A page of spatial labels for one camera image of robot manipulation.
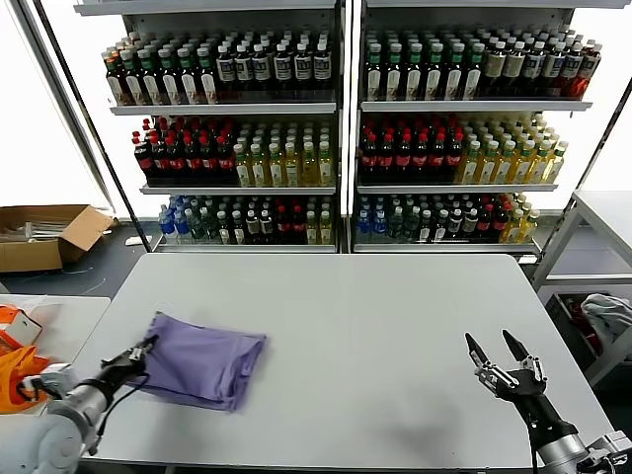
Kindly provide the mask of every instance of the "orange bag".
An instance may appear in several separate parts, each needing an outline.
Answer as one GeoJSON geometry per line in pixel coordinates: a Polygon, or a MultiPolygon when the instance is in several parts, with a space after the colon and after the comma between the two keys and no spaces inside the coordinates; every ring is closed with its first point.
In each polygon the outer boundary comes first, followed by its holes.
{"type": "Polygon", "coordinates": [[[26,346],[0,356],[0,413],[21,412],[46,400],[41,391],[36,402],[26,402],[16,389],[25,377],[38,375],[48,366],[49,360],[37,356],[37,350],[35,346],[26,346]]]}

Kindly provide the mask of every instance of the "white table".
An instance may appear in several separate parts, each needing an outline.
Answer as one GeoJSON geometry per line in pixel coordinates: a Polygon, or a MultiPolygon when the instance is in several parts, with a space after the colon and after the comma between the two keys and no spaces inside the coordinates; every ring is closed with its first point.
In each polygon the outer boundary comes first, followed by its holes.
{"type": "MultiPolygon", "coordinates": [[[[0,304],[23,307],[35,295],[0,294],[0,304]]],[[[43,325],[35,341],[38,355],[53,362],[72,362],[97,323],[110,305],[109,298],[85,296],[46,296],[40,305],[28,314],[43,325]]],[[[43,405],[37,405],[19,414],[0,415],[0,442],[16,429],[41,413],[43,405]]]]}
{"type": "Polygon", "coordinates": [[[245,407],[226,414],[137,393],[97,458],[333,468],[530,465],[526,428],[473,374],[464,333],[515,367],[501,330],[541,356],[547,391],[588,443],[611,425],[509,256],[141,257],[80,355],[140,340],[154,312],[270,336],[245,407]]]}
{"type": "MultiPolygon", "coordinates": [[[[544,254],[533,275],[533,287],[538,290],[544,284],[614,284],[632,283],[632,275],[550,275],[578,226],[585,220],[610,247],[632,266],[632,192],[625,191],[575,191],[576,206],[564,217],[558,234],[544,254]]],[[[586,370],[586,378],[596,385],[615,366],[632,353],[632,328],[586,370]]]]}

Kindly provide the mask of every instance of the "cardboard box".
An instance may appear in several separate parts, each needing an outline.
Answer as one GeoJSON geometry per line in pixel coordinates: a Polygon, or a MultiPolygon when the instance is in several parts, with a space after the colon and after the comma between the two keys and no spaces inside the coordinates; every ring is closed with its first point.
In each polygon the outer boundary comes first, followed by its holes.
{"type": "Polygon", "coordinates": [[[88,252],[114,221],[84,204],[0,208],[0,232],[38,220],[70,224],[56,240],[0,243],[0,273],[61,269],[88,252]]]}

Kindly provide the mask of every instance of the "purple cloth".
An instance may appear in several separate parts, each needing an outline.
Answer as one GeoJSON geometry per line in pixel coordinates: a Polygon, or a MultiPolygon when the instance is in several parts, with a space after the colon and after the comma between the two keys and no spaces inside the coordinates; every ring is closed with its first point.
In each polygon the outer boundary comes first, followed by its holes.
{"type": "Polygon", "coordinates": [[[241,407],[266,336],[194,326],[161,312],[145,337],[156,334],[143,391],[212,410],[241,407]]]}

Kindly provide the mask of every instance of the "drink shelf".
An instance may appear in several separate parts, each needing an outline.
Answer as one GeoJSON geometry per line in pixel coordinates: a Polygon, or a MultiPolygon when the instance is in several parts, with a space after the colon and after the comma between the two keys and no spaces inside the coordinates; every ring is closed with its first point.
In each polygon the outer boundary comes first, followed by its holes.
{"type": "Polygon", "coordinates": [[[335,0],[85,0],[74,8],[82,17],[93,17],[154,13],[321,10],[333,9],[335,5],[335,0]]]}
{"type": "Polygon", "coordinates": [[[213,104],[212,106],[111,107],[115,116],[252,116],[280,114],[333,114],[335,102],[275,104],[213,104]]]}
{"type": "Polygon", "coordinates": [[[214,245],[160,243],[155,252],[189,254],[335,254],[335,245],[214,245]]]}
{"type": "Polygon", "coordinates": [[[150,187],[143,186],[144,195],[204,195],[204,196],[332,196],[336,188],[226,188],[226,187],[150,187]]]}
{"type": "Polygon", "coordinates": [[[583,112],[591,102],[580,101],[376,101],[362,102],[364,112],[583,112]]]}
{"type": "Polygon", "coordinates": [[[365,254],[538,254],[530,244],[355,244],[354,252],[365,254]]]}
{"type": "Polygon", "coordinates": [[[630,0],[367,0],[369,8],[499,7],[499,8],[623,8],[630,0]]]}
{"type": "Polygon", "coordinates": [[[554,191],[557,185],[376,185],[357,186],[361,195],[444,195],[455,193],[522,193],[524,191],[554,191]]]}

